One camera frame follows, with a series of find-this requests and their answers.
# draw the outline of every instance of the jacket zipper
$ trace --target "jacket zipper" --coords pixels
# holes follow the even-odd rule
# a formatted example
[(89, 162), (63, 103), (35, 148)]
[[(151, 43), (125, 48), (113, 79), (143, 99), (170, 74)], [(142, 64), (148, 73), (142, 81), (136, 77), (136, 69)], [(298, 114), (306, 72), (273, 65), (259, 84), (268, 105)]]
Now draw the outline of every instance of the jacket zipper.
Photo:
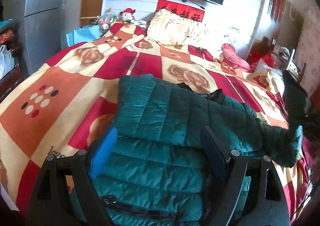
[(140, 217), (145, 219), (151, 219), (161, 222), (175, 222), (176, 214), (161, 212), (161, 211), (152, 211), (148, 209), (143, 209), (140, 207), (134, 207), (128, 204), (120, 203), (114, 195), (103, 196), (102, 201), (105, 204), (107, 209), (127, 214), (133, 217)]

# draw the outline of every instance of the plastic bag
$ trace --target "plastic bag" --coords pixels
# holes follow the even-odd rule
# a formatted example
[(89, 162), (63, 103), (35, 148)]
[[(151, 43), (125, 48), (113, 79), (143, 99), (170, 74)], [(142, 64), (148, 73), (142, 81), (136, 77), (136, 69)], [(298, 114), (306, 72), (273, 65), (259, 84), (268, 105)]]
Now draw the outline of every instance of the plastic bag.
[(102, 34), (107, 33), (107, 31), (110, 28), (110, 24), (113, 22), (114, 19), (118, 19), (118, 16), (114, 8), (109, 8), (109, 11), (106, 14), (98, 16), (98, 24), (100, 27), (100, 32)]
[(14, 68), (14, 58), (5, 45), (0, 47), (0, 79)]

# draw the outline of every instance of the refrigerator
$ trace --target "refrigerator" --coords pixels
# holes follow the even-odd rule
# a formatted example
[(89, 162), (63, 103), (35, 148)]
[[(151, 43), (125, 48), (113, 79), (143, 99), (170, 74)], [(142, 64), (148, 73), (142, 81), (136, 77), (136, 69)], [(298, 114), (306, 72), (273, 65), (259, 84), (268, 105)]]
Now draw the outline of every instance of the refrigerator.
[(17, 20), (20, 66), (25, 77), (61, 50), (61, 5), (62, 0), (14, 0), (12, 18)]

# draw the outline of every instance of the screw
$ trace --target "screw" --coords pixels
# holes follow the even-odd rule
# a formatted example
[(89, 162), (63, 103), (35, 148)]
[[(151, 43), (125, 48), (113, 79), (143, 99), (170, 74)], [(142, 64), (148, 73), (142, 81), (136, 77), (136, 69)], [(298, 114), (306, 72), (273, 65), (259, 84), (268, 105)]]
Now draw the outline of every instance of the screw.
[(271, 161), (271, 158), (269, 156), (263, 156), (263, 159), (267, 162), (270, 162)]
[(54, 159), (54, 155), (51, 154), (51, 155), (47, 156), (47, 160), (48, 160), (48, 161), (51, 161), (51, 160), (53, 160), (53, 159)]
[(231, 151), (231, 154), (232, 154), (233, 156), (235, 156), (235, 157), (240, 156), (240, 152), (239, 152), (238, 150), (236, 150), (236, 149), (232, 150), (232, 151)]
[(114, 195), (107, 195), (106, 197), (103, 198), (103, 201), (107, 205), (115, 204), (117, 202), (117, 198)]
[(83, 156), (84, 154), (86, 154), (87, 153), (87, 150), (85, 150), (85, 149), (80, 149), (79, 151), (78, 151), (78, 155), (79, 156)]

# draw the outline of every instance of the bedspread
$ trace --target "bedspread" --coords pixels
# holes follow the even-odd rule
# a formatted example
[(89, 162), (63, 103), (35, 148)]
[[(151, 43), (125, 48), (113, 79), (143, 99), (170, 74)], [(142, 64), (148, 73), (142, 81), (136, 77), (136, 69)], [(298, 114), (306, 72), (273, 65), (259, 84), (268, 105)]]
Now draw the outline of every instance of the bedspread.
[[(144, 29), (118, 21), (104, 37), (56, 54), (0, 104), (0, 159), (8, 193), (22, 213), (46, 156), (70, 156), (87, 148), (117, 110), (119, 77), (147, 73), (184, 82), (198, 93), (221, 88), (250, 105), (264, 122), (288, 126), (270, 73), (225, 67), (193, 46), (161, 46)], [(294, 167), (275, 166), (294, 219), (308, 184), (305, 159), (300, 152)], [(67, 181), (72, 188), (72, 179)]]

